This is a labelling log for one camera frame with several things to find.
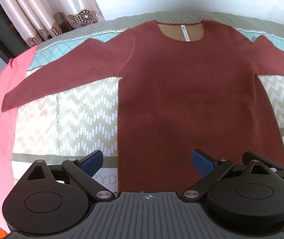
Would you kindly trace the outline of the pink red cloth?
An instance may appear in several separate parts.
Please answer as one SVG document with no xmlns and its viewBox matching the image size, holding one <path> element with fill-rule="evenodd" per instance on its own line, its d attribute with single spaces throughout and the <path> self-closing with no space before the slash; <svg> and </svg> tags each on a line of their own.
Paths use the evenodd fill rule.
<svg viewBox="0 0 284 239">
<path fill-rule="evenodd" d="M 14 59 L 10 59 L 0 74 L 0 227 L 10 232 L 2 214 L 2 205 L 14 187 L 11 166 L 14 144 L 17 108 L 5 113 L 1 112 L 3 97 L 15 88 L 26 76 L 37 47 L 34 46 Z"/>
</svg>

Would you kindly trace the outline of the pink lace-trimmed curtain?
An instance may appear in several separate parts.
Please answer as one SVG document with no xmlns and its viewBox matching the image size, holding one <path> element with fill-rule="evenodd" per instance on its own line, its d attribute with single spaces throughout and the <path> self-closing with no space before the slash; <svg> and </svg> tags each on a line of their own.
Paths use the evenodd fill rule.
<svg viewBox="0 0 284 239">
<path fill-rule="evenodd" d="M 0 5 L 30 47 L 104 20 L 96 0 L 0 0 Z"/>
</svg>

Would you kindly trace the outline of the patterned quilt bedspread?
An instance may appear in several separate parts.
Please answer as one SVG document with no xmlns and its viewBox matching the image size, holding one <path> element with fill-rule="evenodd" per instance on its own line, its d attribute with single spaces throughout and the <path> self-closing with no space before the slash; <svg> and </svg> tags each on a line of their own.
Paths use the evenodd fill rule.
<svg viewBox="0 0 284 239">
<path fill-rule="evenodd" d="M 106 42 L 129 27 L 151 20 L 193 23 L 203 19 L 231 25 L 249 40 L 266 36 L 284 51 L 282 24 L 221 12 L 163 11 L 95 23 L 52 38 L 38 46 L 27 75 L 88 38 Z M 262 76 L 260 80 L 270 98 L 284 144 L 284 77 Z M 108 189 L 117 190 L 117 95 L 118 79 L 107 78 L 20 107 L 11 162 L 14 180 L 19 180 L 36 159 L 53 165 L 99 149 L 105 158 L 103 168 L 94 177 Z"/>
</svg>

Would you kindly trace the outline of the maroon long-sleeve sweater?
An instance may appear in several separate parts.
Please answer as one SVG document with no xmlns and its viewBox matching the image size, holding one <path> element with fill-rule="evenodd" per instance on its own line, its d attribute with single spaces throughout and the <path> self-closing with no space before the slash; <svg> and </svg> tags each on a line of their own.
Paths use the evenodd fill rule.
<svg viewBox="0 0 284 239">
<path fill-rule="evenodd" d="M 89 38 L 8 92 L 2 111 L 49 94 L 117 77 L 118 188 L 179 191 L 197 180 L 191 152 L 237 163 L 247 151 L 284 165 L 284 147 L 259 77 L 284 76 L 284 51 L 204 20 L 190 41 L 156 21 L 107 42 Z"/>
</svg>

